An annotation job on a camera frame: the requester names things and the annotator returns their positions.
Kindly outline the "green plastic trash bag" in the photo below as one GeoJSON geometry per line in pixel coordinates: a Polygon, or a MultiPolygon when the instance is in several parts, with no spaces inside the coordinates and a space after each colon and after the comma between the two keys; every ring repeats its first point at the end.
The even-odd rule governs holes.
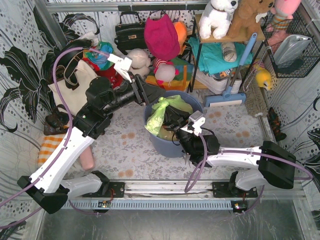
{"type": "Polygon", "coordinates": [[[165,125],[172,125],[177,121],[169,117],[169,110],[177,109],[191,115],[194,111],[189,103],[186,103],[180,95],[160,97],[158,101],[151,106],[151,114],[146,120],[145,128],[154,136],[160,139],[176,141],[174,132],[167,130],[165,125]]]}

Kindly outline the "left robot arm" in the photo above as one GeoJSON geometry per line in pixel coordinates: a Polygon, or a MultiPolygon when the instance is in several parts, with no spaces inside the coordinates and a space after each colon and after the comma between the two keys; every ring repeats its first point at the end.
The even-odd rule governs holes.
{"type": "Polygon", "coordinates": [[[71,118],[64,140],[36,172],[20,177],[18,185],[49,214],[59,211],[69,199],[112,193],[110,180],[100,171],[69,180],[64,176],[80,154],[110,125],[114,111],[131,102],[149,105],[165,92],[159,86],[146,83],[138,74],[130,74],[119,89],[113,89],[106,77],[94,78],[85,92],[87,102],[71,118]]]}

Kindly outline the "white pink-eared plush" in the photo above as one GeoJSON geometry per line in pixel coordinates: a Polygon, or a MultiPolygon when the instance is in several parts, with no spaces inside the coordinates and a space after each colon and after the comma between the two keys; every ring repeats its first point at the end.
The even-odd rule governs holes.
{"type": "Polygon", "coordinates": [[[170,84],[180,73],[171,61],[155,58],[153,61],[154,77],[159,85],[170,84]]]}

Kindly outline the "red folded cloth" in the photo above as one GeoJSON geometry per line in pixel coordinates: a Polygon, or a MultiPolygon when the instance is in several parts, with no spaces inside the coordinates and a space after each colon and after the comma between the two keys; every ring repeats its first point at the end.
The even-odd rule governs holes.
{"type": "Polygon", "coordinates": [[[98,77],[104,77],[109,80],[112,88],[120,87],[123,77],[114,69],[113,63],[107,62],[103,64],[88,63],[98,77]]]}

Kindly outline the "colourful scarf bundle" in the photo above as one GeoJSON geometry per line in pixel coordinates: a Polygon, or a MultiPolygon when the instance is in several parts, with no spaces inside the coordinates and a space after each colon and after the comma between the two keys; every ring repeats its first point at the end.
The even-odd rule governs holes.
{"type": "MultiPolygon", "coordinates": [[[[100,41],[97,46],[94,47],[104,53],[112,54],[114,49],[109,42],[100,41]]],[[[83,51],[83,61],[91,66],[91,68],[95,71],[106,71],[108,70],[113,63],[107,60],[107,57],[102,55],[101,53],[97,53],[94,51],[83,51]]]]}

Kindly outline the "black leather handbag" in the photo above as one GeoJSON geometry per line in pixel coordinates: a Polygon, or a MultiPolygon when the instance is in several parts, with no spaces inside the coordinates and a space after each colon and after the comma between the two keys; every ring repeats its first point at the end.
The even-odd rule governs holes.
{"type": "Polygon", "coordinates": [[[114,43],[117,49],[124,55],[127,54],[127,51],[134,49],[146,50],[148,47],[145,42],[144,31],[145,23],[136,11],[121,12],[119,24],[115,26],[116,38],[114,43]],[[137,22],[123,24],[122,17],[125,15],[135,15],[137,22]]]}

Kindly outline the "magenta felt hat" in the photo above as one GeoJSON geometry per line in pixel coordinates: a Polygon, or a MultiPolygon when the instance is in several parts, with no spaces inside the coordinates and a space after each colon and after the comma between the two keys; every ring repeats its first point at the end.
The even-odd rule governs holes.
{"type": "Polygon", "coordinates": [[[180,52],[176,29],[167,14],[160,19],[146,20],[144,40],[150,53],[160,60],[172,60],[180,52]]]}

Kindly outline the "teal folded towel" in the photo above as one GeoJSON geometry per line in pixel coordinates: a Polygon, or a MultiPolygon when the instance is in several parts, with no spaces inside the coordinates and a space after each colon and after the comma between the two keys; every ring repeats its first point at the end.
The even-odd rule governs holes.
{"type": "Polygon", "coordinates": [[[235,42],[236,61],[227,62],[223,58],[221,44],[203,43],[198,60],[197,70],[214,75],[228,69],[236,68],[239,65],[240,59],[245,51],[246,46],[242,43],[235,42]]]}

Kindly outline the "orange plush toy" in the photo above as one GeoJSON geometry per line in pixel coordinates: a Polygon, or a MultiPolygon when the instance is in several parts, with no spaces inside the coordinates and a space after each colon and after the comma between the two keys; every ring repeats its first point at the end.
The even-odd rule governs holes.
{"type": "Polygon", "coordinates": [[[176,21],[173,23],[173,25],[174,25],[174,28],[177,33],[178,43],[179,43],[179,47],[180,47],[179,54],[181,55],[186,48],[186,46],[184,45],[184,42],[187,39],[187,27],[181,21],[176,21]]]}

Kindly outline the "pink cylinder object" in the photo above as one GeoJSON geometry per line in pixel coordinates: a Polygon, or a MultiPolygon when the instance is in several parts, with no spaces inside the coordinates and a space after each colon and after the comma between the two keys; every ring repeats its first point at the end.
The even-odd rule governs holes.
{"type": "Polygon", "coordinates": [[[90,146],[80,154],[79,162],[84,171],[91,170],[95,167],[95,160],[90,146]]]}

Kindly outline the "white grey plush dog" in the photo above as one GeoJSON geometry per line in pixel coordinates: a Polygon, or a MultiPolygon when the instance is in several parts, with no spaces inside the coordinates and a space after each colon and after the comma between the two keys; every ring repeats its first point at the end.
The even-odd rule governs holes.
{"type": "Polygon", "coordinates": [[[238,0],[210,0],[199,21],[199,36],[220,40],[227,35],[238,0]]]}

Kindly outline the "yellow plush toy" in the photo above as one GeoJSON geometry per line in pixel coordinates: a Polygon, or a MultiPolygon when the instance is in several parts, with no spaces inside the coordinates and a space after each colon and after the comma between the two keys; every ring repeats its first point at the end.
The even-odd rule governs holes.
{"type": "Polygon", "coordinates": [[[265,68],[263,62],[256,61],[253,64],[255,80],[260,88],[264,88],[267,91],[271,90],[272,87],[272,75],[270,72],[265,68]]]}

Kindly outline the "orange checkered cloth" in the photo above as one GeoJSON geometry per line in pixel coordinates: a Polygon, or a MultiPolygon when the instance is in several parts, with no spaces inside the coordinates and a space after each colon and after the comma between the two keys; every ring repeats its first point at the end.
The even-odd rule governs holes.
{"type": "Polygon", "coordinates": [[[37,166],[41,167],[64,139],[65,134],[46,135],[38,153],[37,166]]]}

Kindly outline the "brown teddy bear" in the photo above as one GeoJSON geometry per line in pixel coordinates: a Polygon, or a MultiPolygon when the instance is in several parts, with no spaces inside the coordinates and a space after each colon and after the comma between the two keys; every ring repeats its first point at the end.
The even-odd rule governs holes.
{"type": "Polygon", "coordinates": [[[249,38],[253,33],[258,33],[261,28],[261,18],[265,17],[274,6],[274,0],[241,0],[233,14],[227,35],[235,38],[241,28],[246,29],[249,38]]]}

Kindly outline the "wooden metal shelf rack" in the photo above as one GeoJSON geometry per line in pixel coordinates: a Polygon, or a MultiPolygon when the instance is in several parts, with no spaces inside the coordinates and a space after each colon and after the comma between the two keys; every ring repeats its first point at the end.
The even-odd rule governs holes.
{"type": "MultiPolygon", "coordinates": [[[[199,33],[199,22],[201,19],[201,14],[196,14],[194,17],[194,21],[193,21],[193,29],[192,29],[192,37],[197,37],[197,34],[199,33]]],[[[195,54],[192,51],[192,48],[190,48],[190,53],[189,53],[189,61],[191,60],[191,57],[193,57],[193,64],[194,64],[194,74],[192,79],[189,82],[189,85],[187,87],[187,92],[188,93],[192,93],[194,88],[195,89],[202,89],[199,86],[195,87],[195,82],[196,82],[196,73],[198,70],[198,66],[199,66],[199,59],[200,59],[200,55],[201,55],[201,51],[202,51],[202,46],[204,44],[210,44],[210,43],[224,43],[224,42],[248,42],[249,43],[249,34],[247,33],[247,28],[245,27],[241,27],[239,30],[239,33],[237,36],[235,37],[230,37],[229,35],[224,36],[221,39],[215,39],[212,35],[210,36],[210,38],[208,39],[202,39],[200,36],[197,37],[198,42],[199,42],[199,46],[197,49],[197,54],[195,54]]],[[[261,28],[258,30],[257,32],[257,37],[256,37],[256,41],[262,41],[262,43],[260,44],[260,47],[263,46],[263,43],[265,41],[265,36],[261,30],[261,28]]]]}

